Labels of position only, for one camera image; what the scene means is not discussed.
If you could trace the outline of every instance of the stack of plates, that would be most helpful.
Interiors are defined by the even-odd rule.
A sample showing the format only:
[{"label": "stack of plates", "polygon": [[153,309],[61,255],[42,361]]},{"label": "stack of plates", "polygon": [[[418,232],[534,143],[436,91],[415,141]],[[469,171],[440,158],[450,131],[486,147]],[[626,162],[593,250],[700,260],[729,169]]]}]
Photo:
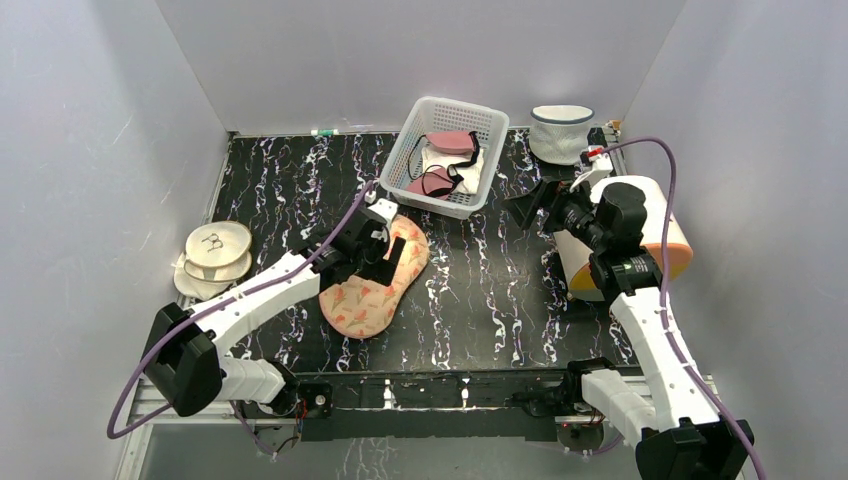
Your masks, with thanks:
[{"label": "stack of plates", "polygon": [[183,295],[209,300],[250,270],[253,236],[238,222],[215,222],[191,232],[177,260],[174,285]]}]

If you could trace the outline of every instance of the black mount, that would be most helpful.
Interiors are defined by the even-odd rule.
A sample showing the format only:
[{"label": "black mount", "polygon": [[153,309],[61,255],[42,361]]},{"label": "black mount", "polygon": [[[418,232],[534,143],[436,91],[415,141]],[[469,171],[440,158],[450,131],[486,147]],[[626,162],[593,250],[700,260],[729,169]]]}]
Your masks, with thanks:
[{"label": "black mount", "polygon": [[[386,234],[386,240],[374,238],[375,233],[381,232]],[[329,230],[314,231],[305,240],[293,241],[291,249],[309,257],[329,233]],[[388,237],[385,218],[373,210],[359,207],[330,247],[312,264],[312,270],[321,275],[321,291],[344,282],[353,274],[381,285],[391,285],[406,240],[396,238],[389,259],[385,260]]]},{"label": "black mount", "polygon": [[[156,313],[144,355],[153,345],[182,322],[190,311],[169,303]],[[187,417],[206,408],[221,391],[222,378],[218,350],[212,340],[192,325],[168,342],[144,369],[177,415]]]},{"label": "black mount", "polygon": [[569,414],[575,403],[583,401],[580,376],[603,368],[614,370],[615,365],[604,357],[568,362],[559,385],[513,393],[510,405],[521,407],[531,417]]},{"label": "black mount", "polygon": [[327,418],[332,412],[333,387],[324,381],[301,380],[285,365],[274,362],[274,367],[283,374],[285,387],[274,397],[268,406],[276,415],[289,415],[295,407],[306,407],[305,418]]},{"label": "black mount", "polygon": [[[737,423],[753,444],[748,422]],[[734,479],[747,458],[745,447],[724,418],[698,425],[682,418],[679,427],[664,432],[646,428],[636,445],[636,465],[642,478]]]}]

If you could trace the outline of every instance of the floral insole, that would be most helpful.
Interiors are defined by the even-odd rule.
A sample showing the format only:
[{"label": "floral insole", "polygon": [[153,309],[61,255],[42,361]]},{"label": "floral insole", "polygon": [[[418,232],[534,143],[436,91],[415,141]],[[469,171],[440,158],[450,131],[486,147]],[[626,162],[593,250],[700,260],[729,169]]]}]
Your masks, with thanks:
[{"label": "floral insole", "polygon": [[389,326],[401,297],[418,277],[430,258],[427,236],[412,220],[396,216],[390,230],[395,239],[406,239],[392,284],[388,287],[355,275],[328,288],[318,296],[324,317],[342,335],[368,338]]}]

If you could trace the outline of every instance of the white cloth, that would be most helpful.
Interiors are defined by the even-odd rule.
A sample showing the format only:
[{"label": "white cloth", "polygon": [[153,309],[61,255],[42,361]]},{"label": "white cloth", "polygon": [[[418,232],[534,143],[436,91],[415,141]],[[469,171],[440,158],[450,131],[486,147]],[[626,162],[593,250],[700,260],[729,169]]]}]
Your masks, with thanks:
[{"label": "white cloth", "polygon": [[[467,193],[469,195],[477,193],[477,188],[480,186],[480,174],[483,172],[484,153],[485,150],[481,148],[480,154],[477,155],[477,162],[474,163],[474,165],[456,169],[456,173],[462,175],[463,180],[456,186],[455,191],[459,193]],[[427,169],[433,165],[444,167],[445,170],[447,170],[450,165],[456,165],[457,163],[463,163],[471,160],[471,153],[466,153],[465,155],[450,155],[439,152],[432,145],[427,145],[421,152],[421,159],[423,161],[422,172],[426,172]]]}]

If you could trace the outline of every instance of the white wall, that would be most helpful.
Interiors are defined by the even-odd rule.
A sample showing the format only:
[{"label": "white wall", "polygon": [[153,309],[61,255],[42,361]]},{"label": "white wall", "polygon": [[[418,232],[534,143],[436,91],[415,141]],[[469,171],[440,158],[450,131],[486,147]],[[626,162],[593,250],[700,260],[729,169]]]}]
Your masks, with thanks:
[{"label": "white wall", "polygon": [[[624,122],[678,157],[675,311],[772,478],[848,467],[845,25],[845,2],[689,0]],[[668,181],[658,148],[627,156]]]},{"label": "white wall", "polygon": [[560,444],[499,438],[353,438],[301,442],[277,462],[256,458],[239,425],[157,426],[143,480],[634,480],[633,448],[583,460]]},{"label": "white wall", "polygon": [[226,133],[153,0],[0,2],[0,465],[106,479],[106,420]]},{"label": "white wall", "polygon": [[621,118],[684,0],[157,0],[230,131],[398,130],[436,95]]}]

